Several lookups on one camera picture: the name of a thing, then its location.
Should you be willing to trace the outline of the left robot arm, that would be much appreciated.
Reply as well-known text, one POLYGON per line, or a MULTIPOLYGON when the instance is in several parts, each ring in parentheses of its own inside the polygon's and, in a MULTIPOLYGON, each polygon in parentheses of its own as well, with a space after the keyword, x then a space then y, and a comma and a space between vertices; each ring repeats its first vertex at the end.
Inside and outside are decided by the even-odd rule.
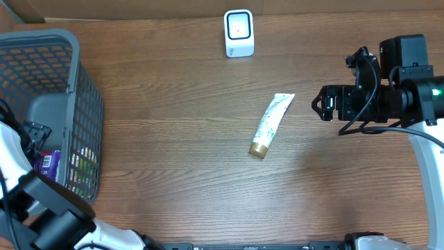
POLYGON ((33 169, 50 132, 18 122, 1 102, 1 236, 15 249, 161 249, 97 219, 86 201, 33 169))

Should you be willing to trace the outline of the green yellow snack packet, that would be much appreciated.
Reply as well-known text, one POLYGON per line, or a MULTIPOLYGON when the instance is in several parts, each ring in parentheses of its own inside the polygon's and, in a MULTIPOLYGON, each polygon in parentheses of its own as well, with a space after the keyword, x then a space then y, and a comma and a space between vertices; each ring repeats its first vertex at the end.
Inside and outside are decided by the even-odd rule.
POLYGON ((69 162, 68 188, 87 202, 93 202, 99 186, 99 165, 96 154, 88 147, 74 152, 69 162))

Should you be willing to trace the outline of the purple red liner pack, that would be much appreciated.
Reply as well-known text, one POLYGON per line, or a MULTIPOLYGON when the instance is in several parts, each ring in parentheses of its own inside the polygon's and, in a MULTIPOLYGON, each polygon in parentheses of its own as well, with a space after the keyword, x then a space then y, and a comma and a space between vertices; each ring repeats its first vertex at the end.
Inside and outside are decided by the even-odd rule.
POLYGON ((41 158, 33 164, 33 169, 57 182, 59 177, 59 165, 61 159, 60 150, 41 151, 41 158))

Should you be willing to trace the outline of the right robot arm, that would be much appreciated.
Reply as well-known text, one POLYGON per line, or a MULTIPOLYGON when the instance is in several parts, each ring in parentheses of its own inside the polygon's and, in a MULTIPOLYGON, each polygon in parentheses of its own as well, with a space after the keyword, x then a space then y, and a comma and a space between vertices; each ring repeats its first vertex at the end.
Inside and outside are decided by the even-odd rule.
POLYGON ((429 225, 427 249, 443 248, 443 77, 428 62, 423 34, 360 47, 345 57, 354 85, 324 85, 311 103, 323 121, 346 124, 340 136, 406 133, 416 155, 429 225))

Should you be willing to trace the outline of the white tube gold cap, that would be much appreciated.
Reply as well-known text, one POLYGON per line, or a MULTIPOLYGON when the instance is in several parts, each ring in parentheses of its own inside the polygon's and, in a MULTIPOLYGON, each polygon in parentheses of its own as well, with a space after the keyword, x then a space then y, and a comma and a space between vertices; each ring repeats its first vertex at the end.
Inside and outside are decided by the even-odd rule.
POLYGON ((257 127, 249 154, 264 158, 295 94, 276 93, 257 127))

